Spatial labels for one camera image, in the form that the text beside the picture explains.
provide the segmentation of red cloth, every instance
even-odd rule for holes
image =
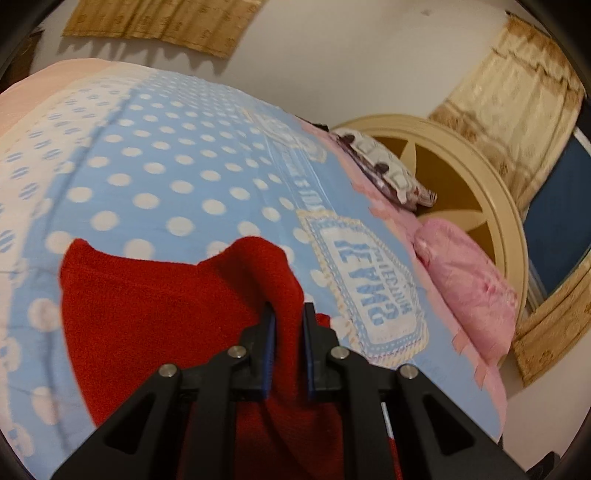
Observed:
[[[336,407],[307,401],[304,296],[279,247],[247,237],[186,265],[113,257],[77,239],[60,282],[70,360],[97,425],[160,365],[192,367],[235,345],[269,301],[277,316],[272,390],[264,403],[239,404],[236,471],[246,480],[343,478]]]

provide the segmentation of pillow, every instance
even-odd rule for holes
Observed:
[[[478,244],[446,220],[427,220],[414,249],[482,358],[496,365],[515,334],[515,290]]]
[[[432,207],[437,194],[421,185],[400,159],[376,139],[350,128],[333,131],[365,175],[391,202],[414,211]]]

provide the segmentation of brown fabric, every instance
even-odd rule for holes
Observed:
[[[555,365],[591,325],[591,252],[517,327],[513,349],[527,386]]]
[[[525,215],[570,138],[583,95],[559,47],[510,17],[491,52],[430,118],[484,154]]]
[[[267,0],[80,0],[64,36],[159,38],[228,58]]]

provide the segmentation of pink pillow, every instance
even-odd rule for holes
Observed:
[[[478,244],[446,220],[427,220],[414,249],[482,358],[496,365],[515,334],[515,290]]]

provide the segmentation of blue polka dot bedsheet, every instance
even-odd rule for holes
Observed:
[[[416,364],[501,434],[498,370],[454,347],[460,327],[395,211],[376,214],[377,191],[325,132],[224,85],[109,63],[26,114],[0,155],[0,429],[35,478],[95,428],[61,329],[58,272],[77,237],[195,264],[263,236],[343,345]]]

